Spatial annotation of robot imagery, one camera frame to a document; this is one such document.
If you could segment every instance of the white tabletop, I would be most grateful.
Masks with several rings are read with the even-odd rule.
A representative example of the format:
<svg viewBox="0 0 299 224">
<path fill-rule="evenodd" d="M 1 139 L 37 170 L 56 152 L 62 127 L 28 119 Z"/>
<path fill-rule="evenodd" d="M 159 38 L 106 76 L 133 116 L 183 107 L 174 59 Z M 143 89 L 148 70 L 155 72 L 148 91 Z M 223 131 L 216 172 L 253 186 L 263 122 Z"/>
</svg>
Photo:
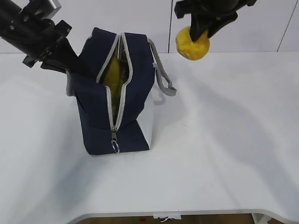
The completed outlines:
<svg viewBox="0 0 299 224">
<path fill-rule="evenodd" d="M 263 213 L 299 222 L 299 53 L 161 55 L 153 148 L 90 156 L 65 75 L 0 55 L 0 223 Z"/>
</svg>

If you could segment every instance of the black robotic arm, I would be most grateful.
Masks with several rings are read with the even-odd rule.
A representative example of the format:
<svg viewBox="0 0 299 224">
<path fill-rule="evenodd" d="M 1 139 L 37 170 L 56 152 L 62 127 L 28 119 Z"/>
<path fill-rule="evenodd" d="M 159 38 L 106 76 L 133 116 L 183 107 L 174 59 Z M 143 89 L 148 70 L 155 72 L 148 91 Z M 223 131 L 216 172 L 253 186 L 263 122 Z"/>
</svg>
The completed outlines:
<svg viewBox="0 0 299 224">
<path fill-rule="evenodd" d="M 225 25 L 237 19 L 236 11 L 254 5 L 256 0 L 183 0 L 176 3 L 178 18 L 191 14 L 190 37 L 196 41 L 208 29 L 212 37 Z M 29 0 L 23 9 L 11 0 L 0 0 L 0 36 L 25 53 L 23 63 L 32 67 L 62 73 L 74 71 L 87 78 L 95 77 L 89 67 L 75 54 L 67 35 L 71 26 L 65 21 L 57 25 L 51 20 L 60 9 L 58 0 Z"/>
</svg>

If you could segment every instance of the zipper pull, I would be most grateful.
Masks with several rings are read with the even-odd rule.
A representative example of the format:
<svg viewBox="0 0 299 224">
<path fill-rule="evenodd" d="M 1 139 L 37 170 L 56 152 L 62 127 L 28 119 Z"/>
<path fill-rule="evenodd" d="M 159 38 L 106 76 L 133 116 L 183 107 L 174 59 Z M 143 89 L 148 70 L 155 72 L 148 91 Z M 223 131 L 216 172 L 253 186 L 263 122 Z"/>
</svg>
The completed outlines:
<svg viewBox="0 0 299 224">
<path fill-rule="evenodd" d="M 112 140 L 111 140 L 112 147 L 113 147 L 115 153 L 120 153 L 120 148 L 117 144 L 117 133 L 116 133 L 117 130 L 116 130 L 116 127 L 113 126 L 111 131 L 112 131 Z"/>
</svg>

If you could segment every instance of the lemon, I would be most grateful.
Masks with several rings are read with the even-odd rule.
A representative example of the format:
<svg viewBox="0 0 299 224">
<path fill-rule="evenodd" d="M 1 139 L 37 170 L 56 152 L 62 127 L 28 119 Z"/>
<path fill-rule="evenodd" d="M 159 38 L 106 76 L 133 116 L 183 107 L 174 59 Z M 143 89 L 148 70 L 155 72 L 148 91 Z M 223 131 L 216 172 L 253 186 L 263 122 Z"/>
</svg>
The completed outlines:
<svg viewBox="0 0 299 224">
<path fill-rule="evenodd" d="M 209 51 L 210 39 L 207 37 L 208 30 L 206 30 L 200 38 L 193 42 L 190 37 L 190 27 L 185 27 L 177 35 L 177 50 L 178 52 L 189 60 L 202 59 Z"/>
</svg>

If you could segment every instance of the navy blue bag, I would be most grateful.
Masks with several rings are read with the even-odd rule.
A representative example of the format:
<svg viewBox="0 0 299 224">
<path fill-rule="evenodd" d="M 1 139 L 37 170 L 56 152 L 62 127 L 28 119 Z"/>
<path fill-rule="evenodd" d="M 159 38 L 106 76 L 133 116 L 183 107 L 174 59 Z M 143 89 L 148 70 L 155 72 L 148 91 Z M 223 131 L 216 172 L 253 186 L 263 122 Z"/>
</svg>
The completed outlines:
<svg viewBox="0 0 299 224">
<path fill-rule="evenodd" d="M 121 87 L 117 114 L 113 114 L 109 87 L 100 84 L 114 54 L 124 57 L 126 66 L 122 72 L 128 76 Z M 176 94 L 153 42 L 146 35 L 117 35 L 94 28 L 79 57 L 96 74 L 91 80 L 67 73 L 67 93 L 77 99 L 87 152 L 100 155 L 149 150 L 153 121 L 150 90 L 155 73 L 161 90 L 169 96 Z M 168 88 L 163 86 L 162 77 L 167 80 Z"/>
</svg>

